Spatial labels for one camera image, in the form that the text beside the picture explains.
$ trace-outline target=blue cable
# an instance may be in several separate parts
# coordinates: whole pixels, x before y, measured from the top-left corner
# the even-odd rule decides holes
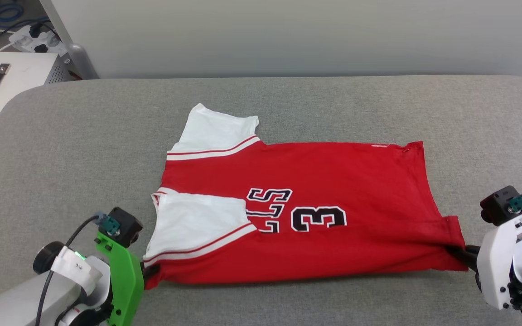
[[[10,3],[0,4],[0,27],[6,29],[11,25],[5,23],[12,23],[23,16],[23,6],[17,3],[17,0],[11,0]],[[37,20],[47,20],[47,17],[41,17]],[[16,27],[22,27],[28,25],[29,22],[16,25]]]

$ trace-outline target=black cable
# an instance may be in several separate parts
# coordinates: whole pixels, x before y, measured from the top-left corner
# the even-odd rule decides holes
[[[76,236],[78,235],[78,233],[80,233],[80,231],[82,231],[82,229],[86,225],[88,225],[88,223],[90,223],[91,221],[93,221],[97,218],[98,218],[98,216],[93,216],[93,217],[90,217],[89,219],[83,221],[83,223],[78,227],[78,229],[76,229],[74,234],[68,239],[68,241],[66,242],[66,246],[70,246],[72,244],[72,242],[74,241],[74,239],[76,238]],[[52,275],[53,275],[53,271],[50,270],[49,274],[48,274],[48,278],[46,278],[45,283],[43,285],[42,295],[41,295],[41,297],[39,297],[38,312],[35,315],[35,326],[39,326],[39,324],[41,322],[42,311],[44,310],[45,295],[46,295],[46,293],[48,293],[48,287],[49,287],[50,281],[52,280]]]
[[[56,37],[58,38],[58,40],[62,40],[60,39],[60,35],[58,35],[58,33],[56,33],[56,31],[54,31],[49,25],[46,24],[47,22],[46,20],[37,20],[37,19],[26,19],[26,20],[22,20],[22,21],[18,21],[17,23],[7,27],[6,29],[4,29],[4,31],[2,31],[0,33],[0,37],[2,35],[4,35],[5,33],[7,33],[8,31],[10,31],[11,29],[13,29],[14,27],[17,27],[21,24],[25,24],[25,23],[40,23],[42,24],[43,26],[45,26],[47,29],[49,29],[54,35],[56,35]]]

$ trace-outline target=gray fabric surface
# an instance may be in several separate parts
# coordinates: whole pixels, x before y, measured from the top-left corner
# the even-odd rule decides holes
[[[522,191],[522,77],[416,76],[100,80],[26,91],[0,116],[0,292],[32,277],[41,246],[97,210],[120,206],[155,223],[150,194],[165,151],[198,102],[258,115],[267,143],[424,140],[443,215],[458,215],[468,244],[490,225],[479,201]],[[94,228],[74,246],[94,253]],[[474,274],[397,275],[235,286],[162,283],[147,291],[136,325],[522,325],[484,303]]]

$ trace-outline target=red t-shirt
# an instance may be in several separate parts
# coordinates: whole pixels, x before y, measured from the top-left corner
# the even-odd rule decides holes
[[[257,117],[235,118],[202,105],[191,111],[180,142],[167,156],[162,188],[155,194],[157,218],[167,221],[167,212],[175,211],[165,205],[159,210],[160,199],[180,192],[210,195],[205,202],[214,196],[244,200],[248,221],[241,217],[186,248],[152,246],[145,264],[160,264],[160,270],[147,288],[161,280],[252,283],[429,268],[467,270],[445,250],[447,245],[464,246],[464,239],[456,216],[442,217],[432,198],[422,142],[404,147],[267,145],[252,134],[256,124]],[[207,136],[216,132],[230,137]],[[195,146],[199,140],[203,143]],[[190,217],[176,221],[190,230],[199,228],[195,216],[208,213],[181,214]],[[202,217],[205,223],[215,218]],[[157,231],[154,241],[166,236]]]

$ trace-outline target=white wall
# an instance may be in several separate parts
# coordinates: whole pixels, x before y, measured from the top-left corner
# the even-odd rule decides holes
[[[522,0],[51,1],[101,78],[522,75]]]

